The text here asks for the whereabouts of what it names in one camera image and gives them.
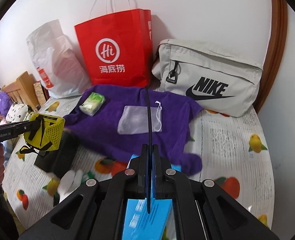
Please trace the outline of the translucent mesh drawstring pouch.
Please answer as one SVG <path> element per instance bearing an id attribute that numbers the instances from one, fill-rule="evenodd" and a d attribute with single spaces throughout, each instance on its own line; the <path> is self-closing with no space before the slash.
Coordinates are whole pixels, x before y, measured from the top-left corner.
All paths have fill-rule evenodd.
<path id="1" fill-rule="evenodd" d="M 162 131 L 162 104 L 155 101 L 151 110 L 152 132 Z M 125 106 L 122 116 L 118 122 L 117 131 L 123 135 L 144 134 L 149 132 L 149 120 L 147 107 Z"/>

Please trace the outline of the wooden headboard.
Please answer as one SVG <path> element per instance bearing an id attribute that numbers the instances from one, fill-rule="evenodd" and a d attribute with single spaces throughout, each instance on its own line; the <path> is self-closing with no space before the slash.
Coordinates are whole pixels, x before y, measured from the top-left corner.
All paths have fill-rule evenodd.
<path id="1" fill-rule="evenodd" d="M 3 86 L 1 91 L 7 93 L 13 102 L 24 103 L 37 111 L 39 102 L 33 86 L 35 82 L 34 76 L 25 71 L 11 84 Z"/>

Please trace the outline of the blue tissue pack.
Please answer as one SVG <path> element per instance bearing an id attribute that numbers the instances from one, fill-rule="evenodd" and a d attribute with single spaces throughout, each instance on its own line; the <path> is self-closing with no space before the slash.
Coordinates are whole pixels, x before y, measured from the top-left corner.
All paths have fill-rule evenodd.
<path id="1" fill-rule="evenodd" d="M 147 212 L 147 199 L 128 199 L 122 239 L 176 239 L 171 199 L 151 199 Z"/>

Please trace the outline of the red paper shopping bag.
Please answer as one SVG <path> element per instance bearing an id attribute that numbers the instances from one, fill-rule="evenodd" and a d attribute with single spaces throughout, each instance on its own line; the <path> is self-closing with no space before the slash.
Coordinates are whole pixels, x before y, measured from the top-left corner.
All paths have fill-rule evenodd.
<path id="1" fill-rule="evenodd" d="M 149 86 L 153 43 L 151 11 L 111 12 L 75 25 L 83 59 L 94 85 Z"/>

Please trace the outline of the white Miniso plastic bag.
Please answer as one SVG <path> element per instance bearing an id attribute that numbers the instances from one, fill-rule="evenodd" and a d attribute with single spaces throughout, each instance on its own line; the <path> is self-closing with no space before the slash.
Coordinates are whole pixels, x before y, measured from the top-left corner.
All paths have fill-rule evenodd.
<path id="1" fill-rule="evenodd" d="M 51 97 L 59 99 L 82 95 L 92 86 L 59 20 L 41 25 L 26 38 L 26 43 L 41 84 Z"/>

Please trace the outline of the green tissue packet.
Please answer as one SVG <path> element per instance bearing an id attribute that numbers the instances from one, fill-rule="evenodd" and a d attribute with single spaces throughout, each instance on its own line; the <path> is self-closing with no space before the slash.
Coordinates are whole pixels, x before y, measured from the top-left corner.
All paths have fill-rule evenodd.
<path id="1" fill-rule="evenodd" d="M 82 113 L 94 116 L 96 112 L 105 102 L 105 97 L 101 94 L 92 92 L 88 98 L 79 106 L 79 109 Z"/>

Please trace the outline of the dark green tin box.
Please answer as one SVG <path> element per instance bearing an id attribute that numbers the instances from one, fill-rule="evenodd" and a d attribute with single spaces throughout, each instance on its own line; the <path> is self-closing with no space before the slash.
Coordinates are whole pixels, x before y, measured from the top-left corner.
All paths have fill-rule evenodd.
<path id="1" fill-rule="evenodd" d="M 79 146 L 79 139 L 72 133 L 64 131 L 58 150 L 37 155 L 34 165 L 61 179 L 70 170 Z"/>

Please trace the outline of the beige Nike pouch bag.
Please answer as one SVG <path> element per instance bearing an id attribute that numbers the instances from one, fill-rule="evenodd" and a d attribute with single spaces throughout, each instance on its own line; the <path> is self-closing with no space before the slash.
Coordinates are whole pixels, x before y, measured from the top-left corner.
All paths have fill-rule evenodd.
<path id="1" fill-rule="evenodd" d="M 261 64 L 211 42 L 175 39 L 160 42 L 152 68 L 160 91 L 233 117 L 244 115 L 256 100 L 262 73 Z"/>

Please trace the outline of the yellow mesh pouch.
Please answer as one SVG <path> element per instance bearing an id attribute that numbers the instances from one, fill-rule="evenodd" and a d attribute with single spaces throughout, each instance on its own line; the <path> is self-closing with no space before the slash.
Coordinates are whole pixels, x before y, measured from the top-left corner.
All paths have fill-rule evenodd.
<path id="1" fill-rule="evenodd" d="M 24 132 L 25 145 L 19 150 L 20 154 L 37 153 L 45 156 L 47 152 L 59 149 L 65 120 L 59 116 L 35 113 L 28 121 Z"/>

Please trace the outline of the purple plush toy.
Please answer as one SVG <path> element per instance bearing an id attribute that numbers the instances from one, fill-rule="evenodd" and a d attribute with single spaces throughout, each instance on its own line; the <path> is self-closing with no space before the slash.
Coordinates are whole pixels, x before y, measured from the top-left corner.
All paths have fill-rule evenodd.
<path id="1" fill-rule="evenodd" d="M 13 102 L 10 96 L 5 92 L 0 92 L 0 115 L 5 117 Z"/>

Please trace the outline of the white spotted plush toy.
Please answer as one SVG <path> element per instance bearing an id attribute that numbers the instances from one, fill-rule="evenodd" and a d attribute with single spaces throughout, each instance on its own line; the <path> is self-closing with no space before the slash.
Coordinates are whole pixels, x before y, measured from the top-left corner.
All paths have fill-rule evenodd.
<path id="1" fill-rule="evenodd" d="M 13 103 L 5 117 L 7 122 L 21 122 L 29 112 L 29 107 L 22 103 Z"/>

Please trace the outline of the patterned gift box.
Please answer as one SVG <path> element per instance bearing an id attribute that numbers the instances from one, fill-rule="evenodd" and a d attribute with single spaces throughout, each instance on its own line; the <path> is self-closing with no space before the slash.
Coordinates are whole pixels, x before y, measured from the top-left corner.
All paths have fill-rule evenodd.
<path id="1" fill-rule="evenodd" d="M 42 86 L 41 81 L 36 81 L 33 83 L 33 87 L 38 103 L 40 107 L 43 107 L 49 99 L 48 90 Z"/>

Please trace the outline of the brown wooden door frame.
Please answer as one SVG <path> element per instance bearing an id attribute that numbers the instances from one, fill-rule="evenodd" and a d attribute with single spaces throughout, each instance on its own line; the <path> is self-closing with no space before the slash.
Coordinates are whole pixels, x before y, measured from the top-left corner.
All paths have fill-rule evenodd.
<path id="1" fill-rule="evenodd" d="M 271 0 L 271 34 L 267 46 L 259 92 L 253 104 L 259 112 L 278 74 L 288 34 L 288 6 L 285 0 Z"/>

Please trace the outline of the purple fleece towel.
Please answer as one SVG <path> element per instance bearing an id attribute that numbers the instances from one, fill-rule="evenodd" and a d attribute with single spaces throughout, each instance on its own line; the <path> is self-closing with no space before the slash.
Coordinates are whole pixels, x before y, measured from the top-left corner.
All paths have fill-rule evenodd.
<path id="1" fill-rule="evenodd" d="M 84 92 L 64 119 L 84 147 L 127 163 L 149 142 L 147 114 L 151 113 L 152 142 L 160 156 L 192 176 L 201 171 L 202 161 L 186 153 L 184 146 L 190 141 L 189 124 L 201 110 L 193 99 L 171 92 L 96 85 Z"/>

